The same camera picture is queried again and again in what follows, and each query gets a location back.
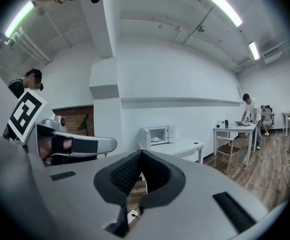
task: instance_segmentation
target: wall ledge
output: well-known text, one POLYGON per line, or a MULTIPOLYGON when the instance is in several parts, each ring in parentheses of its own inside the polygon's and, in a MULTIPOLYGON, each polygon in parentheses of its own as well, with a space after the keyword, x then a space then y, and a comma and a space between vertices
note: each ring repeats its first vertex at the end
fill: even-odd
POLYGON ((237 100, 198 97, 124 97, 123 109, 176 108, 176 107, 239 107, 237 100))

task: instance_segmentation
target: jeans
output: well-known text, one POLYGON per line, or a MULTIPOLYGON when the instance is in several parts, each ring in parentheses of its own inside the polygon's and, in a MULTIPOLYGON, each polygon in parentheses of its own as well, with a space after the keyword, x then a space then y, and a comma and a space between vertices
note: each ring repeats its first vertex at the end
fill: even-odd
MULTIPOLYGON (((258 124, 257 124, 257 141, 256 141, 256 146, 260 146, 260 142, 261 142, 261 120, 258 121, 258 124)), ((253 131, 253 140, 252 140, 252 145, 254 144, 254 141, 255 141, 255 131, 253 131)))

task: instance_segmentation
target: man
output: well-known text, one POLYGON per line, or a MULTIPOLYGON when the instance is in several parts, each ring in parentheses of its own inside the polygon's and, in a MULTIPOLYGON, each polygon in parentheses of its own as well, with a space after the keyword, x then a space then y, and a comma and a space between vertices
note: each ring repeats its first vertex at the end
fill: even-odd
MULTIPOLYGON (((24 93, 25 88, 42 91, 43 84, 41 83, 41 77, 42 77, 41 71, 33 68, 30 71, 28 71, 23 78, 12 81, 9 84, 8 88, 19 99, 20 96, 24 93)), ((9 125, 7 125, 7 129, 8 131, 5 131, 4 137, 6 139, 11 138, 14 140, 16 138, 16 134, 9 125)), ((55 140, 58 140, 59 142, 63 143, 64 150, 68 150, 71 148, 72 145, 71 139, 66 140, 55 138, 55 140)), ((52 138, 41 138, 39 140, 40 157, 43 161, 52 153, 52 144, 53 144, 52 138)))
MULTIPOLYGON (((245 112, 243 114, 243 118, 241 122, 244 121, 247 112, 251 114, 251 122, 257 125, 257 141, 256 141, 256 149, 260 149, 261 142, 261 113, 259 111, 259 105, 255 98, 250 98, 249 94, 244 94, 243 101, 246 103, 245 112)), ((253 132, 252 146, 254 145, 255 140, 255 131, 253 132)))
POLYGON ((16 96, 17 99, 24 93, 25 88, 32 90, 43 90, 43 84, 41 83, 41 71, 38 69, 31 69, 23 78, 12 81, 8 88, 16 96))

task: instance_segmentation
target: brick wall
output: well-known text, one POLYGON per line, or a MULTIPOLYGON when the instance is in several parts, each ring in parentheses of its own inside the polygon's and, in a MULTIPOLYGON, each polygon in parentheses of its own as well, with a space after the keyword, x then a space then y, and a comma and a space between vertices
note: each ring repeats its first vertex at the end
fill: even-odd
POLYGON ((89 136, 94 136, 94 107, 75 107, 65 109, 54 109, 56 116, 62 116, 66 121, 66 129, 70 134, 86 135, 86 130, 77 130, 86 114, 89 114, 87 119, 87 130, 89 136))

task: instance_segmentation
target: person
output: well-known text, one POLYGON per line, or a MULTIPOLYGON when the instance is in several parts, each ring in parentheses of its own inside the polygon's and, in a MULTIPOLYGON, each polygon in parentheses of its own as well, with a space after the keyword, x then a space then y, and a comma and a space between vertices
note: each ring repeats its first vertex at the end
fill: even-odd
MULTIPOLYGON (((32 68, 28 71, 23 78, 16 79, 12 81, 8 88, 11 92, 16 96, 16 98, 20 98, 24 93, 25 88, 30 88, 32 90, 43 90, 43 84, 41 83, 42 73, 40 70, 32 68)), ((5 139, 12 139, 16 138, 16 134, 11 129, 11 127, 7 124, 7 128, 4 133, 5 139)), ((63 141, 63 149, 69 150, 72 147, 72 140, 71 139, 64 139, 63 141)), ((46 158, 52 154, 52 138, 45 137, 41 138, 38 142, 40 158, 44 161, 46 158)))
MULTIPOLYGON (((243 117, 241 119, 241 122, 244 121, 247 112, 251 114, 251 122, 254 124, 257 124, 257 140, 256 140, 256 149, 260 149, 260 142, 261 142, 261 114, 259 111, 258 102, 255 98, 251 98, 249 94, 245 93, 243 96, 243 101, 246 103, 245 112, 243 114, 243 117)), ((252 147, 254 145, 255 140, 255 131, 253 132, 253 138, 252 138, 252 147)))
POLYGON ((23 78, 16 79, 12 81, 8 88, 16 96, 17 99, 24 93, 25 88, 30 88, 32 90, 43 90, 43 85, 41 83, 41 71, 32 68, 28 71, 23 78))
POLYGON ((262 110, 262 125, 263 128, 265 129, 266 133, 265 136, 269 136, 269 128, 271 126, 273 126, 273 118, 272 116, 274 116, 274 113, 271 113, 271 110, 269 108, 266 108, 265 106, 261 106, 261 110, 262 110))

